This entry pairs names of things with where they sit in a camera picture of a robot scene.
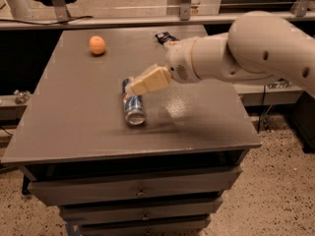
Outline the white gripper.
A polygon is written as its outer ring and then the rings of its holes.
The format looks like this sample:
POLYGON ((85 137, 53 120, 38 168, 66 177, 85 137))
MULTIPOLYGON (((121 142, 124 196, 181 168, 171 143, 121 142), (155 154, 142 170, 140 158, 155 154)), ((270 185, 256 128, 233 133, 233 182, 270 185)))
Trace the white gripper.
POLYGON ((143 95, 165 89, 170 85, 172 79, 180 84, 198 83, 200 78, 192 64, 192 50, 196 40, 196 37, 191 37, 168 41, 164 45, 166 67, 152 65, 125 87, 126 93, 143 95))

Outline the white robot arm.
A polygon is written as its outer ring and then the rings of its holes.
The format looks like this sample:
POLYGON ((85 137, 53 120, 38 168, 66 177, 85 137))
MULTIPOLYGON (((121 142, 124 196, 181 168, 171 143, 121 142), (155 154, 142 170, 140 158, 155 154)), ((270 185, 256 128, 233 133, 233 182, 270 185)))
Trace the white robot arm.
POLYGON ((163 46, 165 64, 132 80, 128 94, 164 89, 172 81, 267 85, 284 79, 315 96, 315 38, 268 12, 246 13, 225 33, 169 40, 163 46))

